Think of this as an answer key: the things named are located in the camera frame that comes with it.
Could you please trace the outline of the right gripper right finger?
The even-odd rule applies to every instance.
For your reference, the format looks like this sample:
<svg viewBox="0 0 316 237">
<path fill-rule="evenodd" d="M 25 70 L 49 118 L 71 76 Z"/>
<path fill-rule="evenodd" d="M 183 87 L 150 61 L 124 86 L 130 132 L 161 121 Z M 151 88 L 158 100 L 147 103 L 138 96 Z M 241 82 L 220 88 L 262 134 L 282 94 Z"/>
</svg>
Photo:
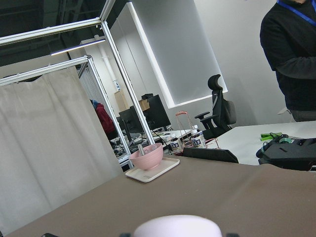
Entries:
<svg viewBox="0 0 316 237">
<path fill-rule="evenodd" d="M 239 237 L 239 235 L 236 233 L 227 233 L 226 237 Z"/>
</svg>

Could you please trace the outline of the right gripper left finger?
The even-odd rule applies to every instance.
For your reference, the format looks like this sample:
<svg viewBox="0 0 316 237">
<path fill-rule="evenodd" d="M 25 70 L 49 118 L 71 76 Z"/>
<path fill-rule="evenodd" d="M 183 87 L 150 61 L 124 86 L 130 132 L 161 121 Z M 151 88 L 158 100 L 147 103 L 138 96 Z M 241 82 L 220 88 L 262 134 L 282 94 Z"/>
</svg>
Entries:
<svg viewBox="0 0 316 237">
<path fill-rule="evenodd" d="M 134 237 L 133 233 L 121 233 L 119 237 Z"/>
</svg>

